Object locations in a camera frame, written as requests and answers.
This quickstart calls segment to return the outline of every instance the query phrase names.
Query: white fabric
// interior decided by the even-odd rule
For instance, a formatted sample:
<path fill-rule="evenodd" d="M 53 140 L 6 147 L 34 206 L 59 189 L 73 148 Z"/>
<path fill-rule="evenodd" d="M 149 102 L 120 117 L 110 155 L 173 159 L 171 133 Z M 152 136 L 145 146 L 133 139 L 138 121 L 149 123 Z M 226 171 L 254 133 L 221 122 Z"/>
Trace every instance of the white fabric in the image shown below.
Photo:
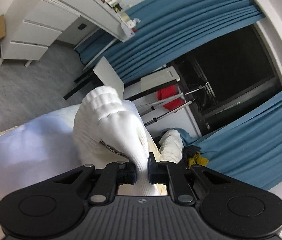
<path fill-rule="evenodd" d="M 183 142 L 177 130 L 167 131 L 159 141 L 161 160 L 179 163 L 182 159 Z"/>
<path fill-rule="evenodd" d="M 119 99 L 115 89 L 98 87 L 83 99 L 74 119 L 73 137 L 82 164 L 104 168 L 124 159 L 100 144 L 102 140 L 126 155 L 137 168 L 137 183 L 129 195 L 159 195 L 148 181 L 149 156 L 146 130 L 142 121 Z"/>

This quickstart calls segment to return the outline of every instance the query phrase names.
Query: yellow cloth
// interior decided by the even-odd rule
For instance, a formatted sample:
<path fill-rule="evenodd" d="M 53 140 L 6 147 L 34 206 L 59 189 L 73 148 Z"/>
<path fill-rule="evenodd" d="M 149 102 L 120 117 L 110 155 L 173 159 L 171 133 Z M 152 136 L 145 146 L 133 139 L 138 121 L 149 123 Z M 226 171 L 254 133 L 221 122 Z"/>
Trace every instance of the yellow cloth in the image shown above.
<path fill-rule="evenodd" d="M 204 158 L 201 156 L 200 152 L 197 151 L 197 153 L 188 160 L 188 166 L 189 168 L 193 164 L 200 164 L 202 166 L 207 166 L 209 160 L 207 158 Z"/>

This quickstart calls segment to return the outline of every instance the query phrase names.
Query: chair leg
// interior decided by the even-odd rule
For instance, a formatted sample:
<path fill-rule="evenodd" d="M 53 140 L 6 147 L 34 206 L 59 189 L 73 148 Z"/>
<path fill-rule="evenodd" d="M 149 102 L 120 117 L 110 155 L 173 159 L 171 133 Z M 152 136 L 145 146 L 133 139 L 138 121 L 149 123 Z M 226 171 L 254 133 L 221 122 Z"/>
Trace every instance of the chair leg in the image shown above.
<path fill-rule="evenodd" d="M 69 93 L 67 93 L 63 99 L 68 100 L 71 96 L 73 96 L 76 92 L 78 92 L 81 88 L 86 86 L 92 81 L 93 75 L 89 76 L 87 79 L 83 80 L 79 85 L 77 85 L 74 89 L 72 89 Z"/>
<path fill-rule="evenodd" d="M 81 76 L 79 76 L 74 82 L 75 83 L 79 83 L 79 81 L 83 78 L 85 78 L 86 76 L 88 76 L 89 74 L 91 74 L 93 72 L 93 68 L 88 69 L 86 72 L 84 72 Z"/>

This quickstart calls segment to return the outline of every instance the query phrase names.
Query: teal curtain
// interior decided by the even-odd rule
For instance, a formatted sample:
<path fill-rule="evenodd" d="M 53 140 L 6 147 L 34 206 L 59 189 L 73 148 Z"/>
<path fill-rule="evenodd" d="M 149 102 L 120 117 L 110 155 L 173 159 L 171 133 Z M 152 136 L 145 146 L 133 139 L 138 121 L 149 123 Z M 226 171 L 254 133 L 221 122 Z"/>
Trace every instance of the teal curtain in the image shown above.
<path fill-rule="evenodd" d="M 145 0 L 127 14 L 141 20 L 135 37 L 115 43 L 91 65 L 105 56 L 124 83 L 264 17 L 253 0 Z M 81 61 L 88 63 L 112 39 L 99 30 L 76 49 Z"/>
<path fill-rule="evenodd" d="M 265 190 L 282 181 L 282 91 L 200 139 L 177 130 L 185 146 L 201 149 L 210 169 Z"/>

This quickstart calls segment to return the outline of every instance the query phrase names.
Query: dresser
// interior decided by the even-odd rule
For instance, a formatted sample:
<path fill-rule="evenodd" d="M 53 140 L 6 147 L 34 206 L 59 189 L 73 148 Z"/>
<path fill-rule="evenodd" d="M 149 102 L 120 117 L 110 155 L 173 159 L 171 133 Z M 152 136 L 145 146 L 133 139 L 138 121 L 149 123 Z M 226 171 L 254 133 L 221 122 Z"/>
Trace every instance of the dresser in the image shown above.
<path fill-rule="evenodd" d="M 14 0 L 5 14 L 0 66 L 5 59 L 40 60 L 58 36 L 80 16 L 52 0 Z"/>

